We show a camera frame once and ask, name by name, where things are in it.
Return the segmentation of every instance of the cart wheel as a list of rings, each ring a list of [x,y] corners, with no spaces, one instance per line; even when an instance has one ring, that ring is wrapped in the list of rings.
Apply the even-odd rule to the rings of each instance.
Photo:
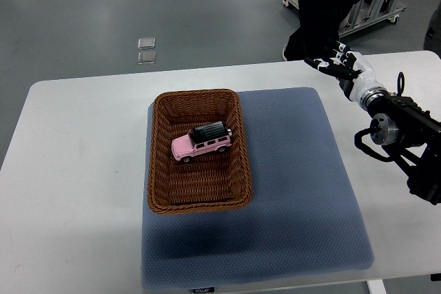
[[[286,8],[290,8],[290,7],[292,7],[292,5],[290,4],[290,2],[289,2],[288,0],[282,0],[282,2],[283,2],[283,5],[284,5]]]
[[[393,15],[392,17],[389,17],[388,20],[392,23],[392,24],[396,24],[398,22],[398,20],[400,19],[400,15]]]

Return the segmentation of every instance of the black car roof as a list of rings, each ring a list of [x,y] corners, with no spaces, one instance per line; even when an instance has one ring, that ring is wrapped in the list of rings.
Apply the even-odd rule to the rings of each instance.
[[[227,126],[218,121],[192,129],[192,138],[196,144],[228,135]]]

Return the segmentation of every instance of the label tag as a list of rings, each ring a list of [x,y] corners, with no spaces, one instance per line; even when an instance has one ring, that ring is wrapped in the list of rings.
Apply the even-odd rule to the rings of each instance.
[[[194,289],[193,293],[214,293],[214,287]]]

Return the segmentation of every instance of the white table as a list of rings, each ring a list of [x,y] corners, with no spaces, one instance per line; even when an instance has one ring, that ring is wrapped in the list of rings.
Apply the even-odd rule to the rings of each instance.
[[[430,52],[367,57],[378,80],[441,119],[441,61]],[[2,293],[142,293],[147,107],[162,92],[313,87],[325,106],[375,261],[365,271],[294,277],[220,292],[441,271],[441,207],[409,194],[395,164],[353,145],[370,124],[338,82],[303,62],[42,81],[29,91],[0,172]]]

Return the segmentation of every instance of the pink toy car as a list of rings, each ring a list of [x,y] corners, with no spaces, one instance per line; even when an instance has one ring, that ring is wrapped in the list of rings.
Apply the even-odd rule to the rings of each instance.
[[[232,145],[231,138],[232,131],[223,121],[195,127],[185,136],[172,141],[173,157],[187,163],[193,157],[210,151],[224,152]]]

